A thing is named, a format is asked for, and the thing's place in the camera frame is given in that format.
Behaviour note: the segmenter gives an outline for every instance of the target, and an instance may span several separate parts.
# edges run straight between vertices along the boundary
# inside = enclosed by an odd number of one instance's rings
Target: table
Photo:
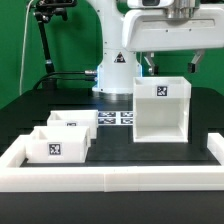
[[[224,96],[212,89],[193,88],[190,108],[188,144],[135,144],[131,126],[102,126],[85,164],[61,166],[217,165],[206,147],[207,134],[224,134]],[[33,126],[46,125],[51,110],[69,109],[131,111],[132,102],[97,99],[88,89],[28,91],[0,110],[0,152],[18,135],[29,134]],[[0,204],[4,224],[224,221],[222,191],[1,193]]]

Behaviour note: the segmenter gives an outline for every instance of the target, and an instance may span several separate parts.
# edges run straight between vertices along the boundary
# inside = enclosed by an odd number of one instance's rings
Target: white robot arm
[[[124,19],[122,43],[128,51],[196,50],[189,63],[189,72],[194,73],[204,49],[224,47],[224,5],[199,7],[194,0],[175,0],[162,9],[146,5],[153,1],[128,0],[130,6],[140,8],[130,10]]]

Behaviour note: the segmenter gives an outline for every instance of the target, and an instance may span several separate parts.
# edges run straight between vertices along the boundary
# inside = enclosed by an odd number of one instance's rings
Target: large white box
[[[98,128],[98,110],[51,111],[48,126],[89,126],[90,137],[95,139]]]
[[[134,142],[188,142],[191,84],[183,77],[134,79]]]
[[[83,163],[90,145],[87,126],[36,126],[26,141],[26,158],[28,163]]]

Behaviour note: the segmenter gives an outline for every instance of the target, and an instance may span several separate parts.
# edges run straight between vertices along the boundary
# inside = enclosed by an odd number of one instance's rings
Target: green wall
[[[52,58],[57,71],[95,69],[102,59],[101,27],[92,7],[85,0],[68,9],[69,20],[53,17],[46,25]],[[27,1],[7,0],[1,3],[0,35],[0,108],[19,96],[19,77]],[[119,9],[125,11],[123,4]],[[197,74],[187,73],[187,63],[193,51],[160,52],[155,61],[161,75],[185,76],[193,86],[216,89],[224,94],[224,50],[208,50]],[[33,85],[45,74],[44,57],[39,30],[30,13],[23,90]],[[91,87],[89,82],[60,82],[61,88]]]

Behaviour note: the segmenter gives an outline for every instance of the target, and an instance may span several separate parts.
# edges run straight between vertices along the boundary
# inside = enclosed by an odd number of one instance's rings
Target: white border frame
[[[215,166],[20,168],[21,135],[0,158],[0,192],[111,192],[224,190],[224,138],[208,135]]]

